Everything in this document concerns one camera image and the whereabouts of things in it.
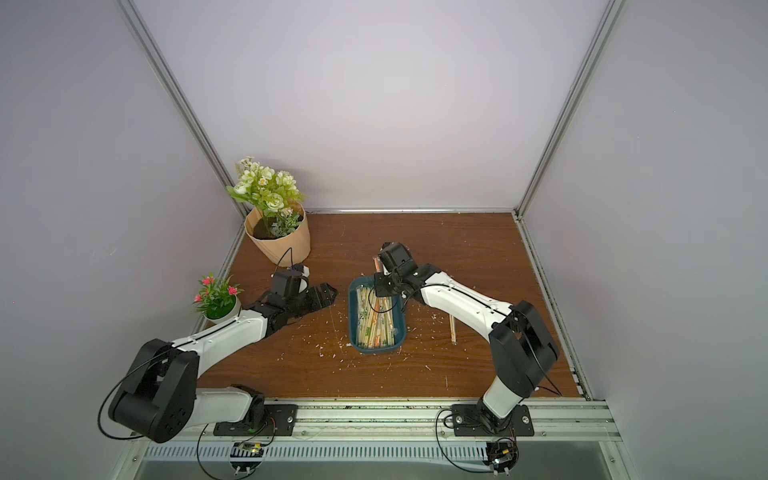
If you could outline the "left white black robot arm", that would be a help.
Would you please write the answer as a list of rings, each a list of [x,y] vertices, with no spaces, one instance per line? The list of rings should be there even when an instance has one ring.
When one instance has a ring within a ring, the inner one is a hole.
[[[290,321],[332,306],[337,296],[337,289],[327,283],[310,285],[309,269],[302,264],[278,271],[271,289],[221,323],[171,342],[146,342],[105,398],[99,415],[128,428],[132,439],[145,437],[155,443],[165,443],[192,426],[221,426],[227,434],[257,432],[268,422],[262,393],[244,385],[202,388],[199,378]]]

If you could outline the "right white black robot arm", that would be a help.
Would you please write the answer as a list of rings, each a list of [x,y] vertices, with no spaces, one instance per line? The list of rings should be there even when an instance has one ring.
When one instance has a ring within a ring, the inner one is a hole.
[[[505,420],[548,378],[560,350],[541,314],[529,302],[511,304],[460,284],[434,265],[419,265],[397,242],[378,253],[383,271],[374,276],[379,296],[398,296],[441,310],[489,344],[495,378],[477,404],[488,425]]]

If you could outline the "wrapped chopsticks pile in box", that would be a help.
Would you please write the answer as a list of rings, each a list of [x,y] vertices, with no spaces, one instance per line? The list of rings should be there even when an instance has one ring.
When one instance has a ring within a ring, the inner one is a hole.
[[[356,298],[357,345],[365,350],[394,346],[397,330],[393,298],[377,297],[373,288],[365,286],[356,289]]]

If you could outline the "teal plastic storage box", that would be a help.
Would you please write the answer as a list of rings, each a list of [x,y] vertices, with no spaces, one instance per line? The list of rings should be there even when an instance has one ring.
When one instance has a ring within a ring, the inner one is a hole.
[[[405,341],[406,335],[407,335],[407,329],[406,329],[406,317],[404,313],[404,306],[403,306],[403,300],[400,297],[392,297],[394,300],[394,322],[395,322],[395,328],[397,330],[396,333],[396,343],[394,346],[391,347],[385,347],[381,349],[369,349],[365,350],[362,349],[357,345],[357,333],[356,333],[356,327],[357,327],[357,306],[358,301],[356,298],[356,289],[360,286],[370,287],[374,289],[374,276],[362,276],[355,279],[348,288],[348,317],[349,317],[349,338],[351,344],[361,353],[364,354],[378,354],[378,353],[386,353],[386,352],[392,352],[397,350]]]

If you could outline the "large beige ribbed flower pot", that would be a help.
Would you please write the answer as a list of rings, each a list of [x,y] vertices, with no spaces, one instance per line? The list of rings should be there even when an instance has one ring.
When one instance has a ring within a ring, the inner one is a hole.
[[[301,263],[311,251],[311,235],[306,211],[301,204],[294,204],[293,207],[300,213],[301,222],[293,233],[284,237],[263,238],[264,222],[262,214],[256,209],[253,209],[244,221],[246,236],[272,263],[281,267]]]

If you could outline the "pink flowered small plant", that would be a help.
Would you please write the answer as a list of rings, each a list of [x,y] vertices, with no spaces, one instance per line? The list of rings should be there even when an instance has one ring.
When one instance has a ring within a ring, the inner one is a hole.
[[[235,308],[241,289],[231,278],[216,278],[212,273],[200,280],[200,289],[193,299],[196,310],[208,320],[220,320]]]

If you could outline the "small white pot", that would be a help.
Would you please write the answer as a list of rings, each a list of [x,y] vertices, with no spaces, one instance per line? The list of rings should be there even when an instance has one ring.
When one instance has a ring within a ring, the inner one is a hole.
[[[213,323],[214,325],[218,325],[223,322],[236,319],[239,316],[241,310],[242,310],[241,301],[238,296],[234,296],[231,301],[231,307],[227,311],[224,311],[224,308],[221,307],[220,309],[214,312],[213,317],[206,315],[205,319],[208,322]]]

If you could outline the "white green artificial flowers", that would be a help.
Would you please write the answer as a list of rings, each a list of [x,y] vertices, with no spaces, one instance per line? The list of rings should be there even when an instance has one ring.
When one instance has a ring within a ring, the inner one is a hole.
[[[237,183],[227,192],[237,203],[250,204],[261,214],[267,231],[281,238],[293,233],[303,215],[298,206],[306,199],[292,174],[246,156],[235,165]]]

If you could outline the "left small circuit board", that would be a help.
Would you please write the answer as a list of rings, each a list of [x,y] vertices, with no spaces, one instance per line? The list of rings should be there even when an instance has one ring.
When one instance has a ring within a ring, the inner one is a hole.
[[[230,466],[237,479],[247,478],[258,468],[264,457],[265,448],[261,443],[236,442],[230,451]]]

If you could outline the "small circuit board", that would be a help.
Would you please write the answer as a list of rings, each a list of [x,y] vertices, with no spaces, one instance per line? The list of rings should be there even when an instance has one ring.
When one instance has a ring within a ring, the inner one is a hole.
[[[261,443],[236,442],[230,451],[230,466],[237,479],[247,478],[258,468],[264,457],[265,448]]]
[[[502,438],[486,444],[487,465],[494,475],[508,475],[520,459],[517,442],[512,438]]]

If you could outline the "right small circuit board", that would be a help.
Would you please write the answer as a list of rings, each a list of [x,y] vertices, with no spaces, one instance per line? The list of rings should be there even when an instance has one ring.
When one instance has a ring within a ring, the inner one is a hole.
[[[502,438],[486,444],[487,465],[494,475],[508,475],[520,459],[517,442],[512,438]]]

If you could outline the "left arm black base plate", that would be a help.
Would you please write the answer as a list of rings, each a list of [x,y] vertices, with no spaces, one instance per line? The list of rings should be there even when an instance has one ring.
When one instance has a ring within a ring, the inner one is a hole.
[[[293,434],[297,420],[296,404],[260,404],[238,422],[215,424],[214,436],[228,437],[288,437]]]

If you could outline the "aluminium front rail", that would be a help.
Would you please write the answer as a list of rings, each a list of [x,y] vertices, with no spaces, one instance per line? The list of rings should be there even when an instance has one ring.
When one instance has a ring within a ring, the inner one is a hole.
[[[438,434],[452,438],[444,421],[454,404],[477,404],[470,398],[269,398],[265,404],[296,404],[294,440],[416,439]],[[528,399],[536,441],[619,442],[621,435],[604,401],[583,399]]]

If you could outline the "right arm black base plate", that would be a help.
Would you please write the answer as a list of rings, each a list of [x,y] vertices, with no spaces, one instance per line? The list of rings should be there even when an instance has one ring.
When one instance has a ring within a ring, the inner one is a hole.
[[[497,417],[481,402],[477,404],[454,404],[444,421],[458,437],[531,437],[534,427],[529,409],[525,405],[515,406],[509,414]]]

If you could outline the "aluminium corner frame post right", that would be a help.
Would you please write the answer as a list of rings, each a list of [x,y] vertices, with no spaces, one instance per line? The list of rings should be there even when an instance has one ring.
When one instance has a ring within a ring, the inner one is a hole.
[[[595,33],[593,34],[586,53],[577,69],[574,80],[565,97],[562,108],[556,118],[552,131],[545,143],[544,150],[539,158],[533,176],[526,187],[522,199],[515,208],[515,218],[522,219],[534,196],[544,179],[546,171],[554,159],[555,153],[560,146],[568,126],[570,125],[574,114],[586,91],[587,85],[593,75],[603,50],[608,43],[612,30],[618,20],[619,15],[624,9],[626,2],[624,0],[610,0],[598,22]]]

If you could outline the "aluminium corner frame post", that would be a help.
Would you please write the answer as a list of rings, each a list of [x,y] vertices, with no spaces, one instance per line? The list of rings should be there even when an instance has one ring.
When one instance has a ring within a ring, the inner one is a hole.
[[[115,0],[114,4],[121,14],[129,32],[144,53],[155,77],[160,82],[162,88],[179,113],[182,121],[190,131],[219,183],[224,189],[233,186],[232,176],[221,160],[212,140],[196,115],[181,84],[174,75],[168,61],[165,59],[160,46],[154,39],[135,2],[130,0]]]
[[[586,53],[577,69],[574,80],[565,97],[562,108],[556,118],[552,131],[545,143],[544,150],[539,158],[533,176],[526,187],[522,199],[515,208],[515,218],[522,219],[534,196],[544,179],[546,171],[554,159],[555,153],[560,146],[568,126],[570,125],[574,114],[586,91],[587,85],[593,75],[603,50],[608,43],[612,30],[618,20],[619,15],[624,9],[626,2],[624,0],[610,0],[598,22],[595,33],[593,34]]]

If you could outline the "aluminium corner frame post left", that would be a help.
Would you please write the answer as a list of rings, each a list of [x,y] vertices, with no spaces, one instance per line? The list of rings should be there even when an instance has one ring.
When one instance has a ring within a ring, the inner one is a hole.
[[[233,186],[232,176],[221,160],[212,140],[196,115],[181,84],[174,75],[168,61],[165,59],[160,46],[154,39],[135,2],[130,0],[115,0],[114,4],[121,14],[129,32],[144,53],[155,77],[160,82],[162,88],[179,113],[182,121],[190,131],[219,183],[224,189]]]

